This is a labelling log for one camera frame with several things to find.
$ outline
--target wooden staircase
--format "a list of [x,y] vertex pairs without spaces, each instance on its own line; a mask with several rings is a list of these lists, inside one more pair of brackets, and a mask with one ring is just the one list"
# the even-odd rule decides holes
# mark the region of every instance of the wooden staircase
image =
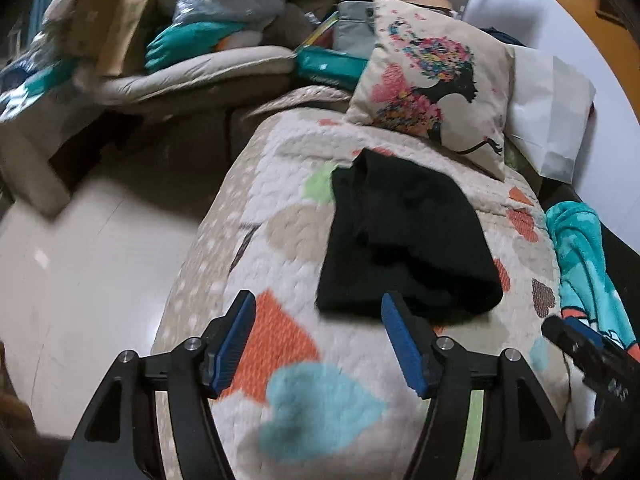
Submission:
[[607,0],[556,0],[582,27],[618,78],[640,120],[640,48]]

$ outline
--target teal fleece towel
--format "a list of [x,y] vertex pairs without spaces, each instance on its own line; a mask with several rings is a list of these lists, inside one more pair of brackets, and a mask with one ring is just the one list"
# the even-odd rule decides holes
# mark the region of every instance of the teal fleece towel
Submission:
[[562,317],[578,317],[626,349],[640,351],[620,296],[605,269],[600,219],[585,203],[560,202],[546,212],[560,267]]

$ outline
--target metal screw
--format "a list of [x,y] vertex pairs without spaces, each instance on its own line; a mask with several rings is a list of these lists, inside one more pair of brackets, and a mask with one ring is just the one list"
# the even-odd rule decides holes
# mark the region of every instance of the metal screw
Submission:
[[519,361],[520,358],[522,357],[522,354],[520,352],[518,352],[515,348],[507,348],[504,351],[504,356],[512,362],[516,362]]
[[120,361],[121,363],[128,363],[135,356],[136,353],[133,350],[125,350],[123,352],[120,352],[120,355],[118,355],[118,361]]
[[193,352],[202,346],[202,341],[199,337],[190,337],[187,341],[184,342],[184,347],[189,351]]
[[439,337],[436,340],[436,345],[440,350],[451,350],[453,348],[453,339],[450,337]]

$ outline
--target bedspread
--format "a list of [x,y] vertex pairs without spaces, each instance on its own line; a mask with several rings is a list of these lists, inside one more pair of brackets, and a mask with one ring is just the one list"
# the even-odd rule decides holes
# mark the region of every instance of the bedspread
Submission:
[[[524,178],[505,168],[498,182],[419,139],[342,117],[297,108],[261,124],[200,226],[156,336],[154,352],[169,351],[222,315],[240,289],[256,295],[234,382],[212,402],[239,480],[400,479],[412,456],[426,402],[406,386],[382,324],[325,319],[314,305],[334,214],[330,174],[364,147],[449,174],[478,214],[504,297],[438,332],[468,350],[518,348],[558,413],[568,398],[562,355],[540,335],[544,317],[558,313],[558,264]],[[167,478],[180,478],[163,394],[158,423]],[[458,478],[470,478],[474,463]]]

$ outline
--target black folded garment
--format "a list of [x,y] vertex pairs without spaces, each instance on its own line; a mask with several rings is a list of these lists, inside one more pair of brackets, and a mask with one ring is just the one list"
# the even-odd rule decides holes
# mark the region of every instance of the black folded garment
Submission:
[[396,290],[415,315],[438,322],[491,310],[500,276],[476,212],[453,179],[362,150],[332,174],[334,223],[318,310],[380,317]]

